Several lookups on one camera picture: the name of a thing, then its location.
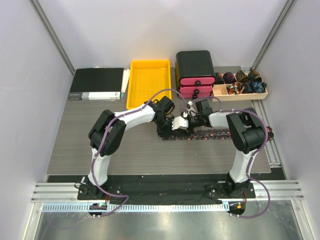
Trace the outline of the dark patterned necktie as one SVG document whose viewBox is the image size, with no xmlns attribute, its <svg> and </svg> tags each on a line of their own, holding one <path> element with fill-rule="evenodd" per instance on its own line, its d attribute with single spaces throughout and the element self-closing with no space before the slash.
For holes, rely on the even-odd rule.
<svg viewBox="0 0 320 240">
<path fill-rule="evenodd" d="M 167 138 L 163 137 L 163 141 L 190 141 L 190 140 L 230 140 L 231 133 L 227 128 L 224 129 L 209 129 L 209 130 L 194 130 L 194 132 L 187 136 L 171 135 Z"/>
</svg>

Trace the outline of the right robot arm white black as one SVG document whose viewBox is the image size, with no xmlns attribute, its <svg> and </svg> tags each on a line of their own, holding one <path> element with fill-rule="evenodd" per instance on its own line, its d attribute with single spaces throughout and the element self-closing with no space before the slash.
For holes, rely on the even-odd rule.
<svg viewBox="0 0 320 240">
<path fill-rule="evenodd" d="M 227 173 L 225 191 L 231 198 L 240 198 L 251 183 L 251 169 L 256 155 L 268 141 L 265 122 L 253 108 L 213 111 L 207 99 L 190 101 L 188 110 L 196 108 L 189 119 L 191 128 L 225 128 L 236 149 L 231 170 Z"/>
</svg>

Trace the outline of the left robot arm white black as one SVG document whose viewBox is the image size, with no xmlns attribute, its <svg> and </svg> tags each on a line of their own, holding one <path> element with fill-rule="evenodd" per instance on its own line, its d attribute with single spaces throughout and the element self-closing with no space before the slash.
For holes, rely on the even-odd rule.
<svg viewBox="0 0 320 240">
<path fill-rule="evenodd" d="M 92 161 L 88 174 L 88 193 L 100 200 L 107 192 L 108 167 L 112 155 L 118 150 L 125 131 L 144 123 L 154 122 L 159 135 L 172 132 L 169 115 L 175 109 L 174 102 L 164 96 L 161 100 L 144 104 L 122 112 L 104 110 L 89 132 Z"/>
</svg>

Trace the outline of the wooden compartment box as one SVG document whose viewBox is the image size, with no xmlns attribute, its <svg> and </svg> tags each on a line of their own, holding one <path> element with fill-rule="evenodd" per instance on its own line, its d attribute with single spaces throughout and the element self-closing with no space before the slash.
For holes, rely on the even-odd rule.
<svg viewBox="0 0 320 240">
<path fill-rule="evenodd" d="M 221 101 L 263 100 L 268 95 L 267 84 L 257 71 L 217 72 L 212 89 L 213 96 Z"/>
</svg>

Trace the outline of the black pink drawer unit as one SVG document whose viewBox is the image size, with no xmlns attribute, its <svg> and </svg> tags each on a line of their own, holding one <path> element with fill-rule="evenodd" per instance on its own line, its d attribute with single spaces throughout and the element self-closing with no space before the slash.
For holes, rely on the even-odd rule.
<svg viewBox="0 0 320 240">
<path fill-rule="evenodd" d="M 176 90 L 186 99 L 209 97 L 216 81 L 211 53 L 187 50 L 176 54 Z"/>
</svg>

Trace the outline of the rolled floral tie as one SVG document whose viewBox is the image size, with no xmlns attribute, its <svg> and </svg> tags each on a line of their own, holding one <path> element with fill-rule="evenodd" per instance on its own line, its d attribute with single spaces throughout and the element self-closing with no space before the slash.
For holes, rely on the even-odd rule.
<svg viewBox="0 0 320 240">
<path fill-rule="evenodd" d="M 239 95 L 241 94 L 241 84 L 238 82 L 232 83 L 226 87 L 227 93 L 229 95 Z"/>
</svg>

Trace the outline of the yellow plastic tray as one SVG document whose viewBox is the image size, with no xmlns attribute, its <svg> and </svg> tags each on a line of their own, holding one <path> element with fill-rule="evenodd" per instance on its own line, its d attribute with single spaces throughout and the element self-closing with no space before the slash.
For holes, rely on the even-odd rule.
<svg viewBox="0 0 320 240">
<path fill-rule="evenodd" d="M 157 92 L 171 87 L 169 60 L 133 60 L 130 64 L 126 108 L 137 108 Z"/>
</svg>

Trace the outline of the rolled red patterned tie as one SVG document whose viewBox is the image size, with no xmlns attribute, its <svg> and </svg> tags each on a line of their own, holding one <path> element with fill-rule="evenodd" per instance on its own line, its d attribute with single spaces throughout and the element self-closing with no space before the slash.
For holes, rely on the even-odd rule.
<svg viewBox="0 0 320 240">
<path fill-rule="evenodd" d="M 226 72 L 223 75 L 223 80 L 225 84 L 233 84 L 237 82 L 237 79 L 232 72 Z"/>
</svg>

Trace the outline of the white teal pen box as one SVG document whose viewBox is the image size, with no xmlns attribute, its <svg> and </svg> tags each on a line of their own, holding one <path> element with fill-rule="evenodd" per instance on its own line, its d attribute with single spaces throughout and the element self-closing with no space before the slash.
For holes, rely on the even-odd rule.
<svg viewBox="0 0 320 240">
<path fill-rule="evenodd" d="M 123 70 L 123 74 L 122 74 L 122 84 L 121 84 L 121 92 L 120 92 L 121 99 L 123 98 L 123 96 L 126 92 L 129 79 L 130 79 L 130 69 L 126 68 Z"/>
</svg>

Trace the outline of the rolled navy tie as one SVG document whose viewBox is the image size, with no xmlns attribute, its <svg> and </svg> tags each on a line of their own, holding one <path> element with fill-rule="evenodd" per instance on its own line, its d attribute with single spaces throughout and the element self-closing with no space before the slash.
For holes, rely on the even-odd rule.
<svg viewBox="0 0 320 240">
<path fill-rule="evenodd" d="M 241 94 L 251 94 L 253 93 L 253 89 L 249 81 L 242 81 L 240 83 L 240 93 Z"/>
</svg>

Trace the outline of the rolled brown patterned tie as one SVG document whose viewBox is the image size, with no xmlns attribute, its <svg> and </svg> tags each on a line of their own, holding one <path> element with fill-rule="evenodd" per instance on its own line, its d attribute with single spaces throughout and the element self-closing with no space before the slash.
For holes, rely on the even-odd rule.
<svg viewBox="0 0 320 240">
<path fill-rule="evenodd" d="M 250 81 L 250 77 L 248 75 L 246 75 L 242 70 L 239 70 L 236 74 L 235 74 L 236 80 L 239 83 L 247 83 Z"/>
</svg>

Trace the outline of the rolled blue tie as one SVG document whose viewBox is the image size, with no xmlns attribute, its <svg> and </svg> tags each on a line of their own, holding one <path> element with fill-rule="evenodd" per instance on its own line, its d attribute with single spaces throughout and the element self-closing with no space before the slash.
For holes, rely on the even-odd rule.
<svg viewBox="0 0 320 240">
<path fill-rule="evenodd" d="M 267 83 L 264 81 L 251 81 L 250 86 L 253 93 L 262 94 L 266 92 Z"/>
</svg>

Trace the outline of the rolled orange dark tie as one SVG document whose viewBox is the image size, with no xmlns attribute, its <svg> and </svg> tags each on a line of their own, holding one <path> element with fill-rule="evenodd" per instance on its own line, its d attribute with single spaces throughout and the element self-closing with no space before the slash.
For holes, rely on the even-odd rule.
<svg viewBox="0 0 320 240">
<path fill-rule="evenodd" d="M 248 77 L 252 80 L 252 81 L 262 81 L 262 77 L 260 75 L 260 73 L 253 69 L 248 73 Z"/>
</svg>

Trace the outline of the black binder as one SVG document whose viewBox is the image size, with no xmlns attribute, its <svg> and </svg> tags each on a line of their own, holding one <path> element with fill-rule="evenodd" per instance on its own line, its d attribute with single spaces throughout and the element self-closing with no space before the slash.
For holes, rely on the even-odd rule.
<svg viewBox="0 0 320 240">
<path fill-rule="evenodd" d="M 121 98 L 123 68 L 79 68 L 69 90 L 70 101 L 114 101 Z"/>
</svg>

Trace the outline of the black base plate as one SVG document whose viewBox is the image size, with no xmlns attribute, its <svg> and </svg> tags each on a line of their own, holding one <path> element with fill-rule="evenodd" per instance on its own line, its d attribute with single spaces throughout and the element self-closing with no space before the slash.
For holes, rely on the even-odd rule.
<svg viewBox="0 0 320 240">
<path fill-rule="evenodd" d="M 243 193 L 231 193 L 226 174 L 109 175 L 100 188 L 85 177 L 74 187 L 78 200 L 116 205 L 209 205 L 256 197 L 252 183 Z"/>
</svg>

